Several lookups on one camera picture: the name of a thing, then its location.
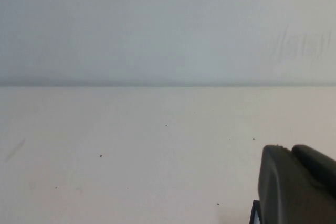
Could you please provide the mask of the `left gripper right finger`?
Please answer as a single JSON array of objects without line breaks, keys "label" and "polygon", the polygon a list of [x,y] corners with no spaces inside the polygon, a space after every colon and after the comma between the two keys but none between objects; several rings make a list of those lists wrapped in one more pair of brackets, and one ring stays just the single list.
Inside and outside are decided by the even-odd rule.
[{"label": "left gripper right finger", "polygon": [[335,160],[306,145],[295,145],[291,152],[316,180],[335,185]]}]

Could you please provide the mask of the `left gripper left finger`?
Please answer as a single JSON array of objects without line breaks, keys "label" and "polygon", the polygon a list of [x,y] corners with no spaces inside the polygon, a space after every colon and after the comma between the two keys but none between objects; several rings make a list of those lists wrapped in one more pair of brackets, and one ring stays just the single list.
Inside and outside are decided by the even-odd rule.
[{"label": "left gripper left finger", "polygon": [[291,150],[263,148],[258,179],[261,223],[335,223],[335,185],[316,180]]}]

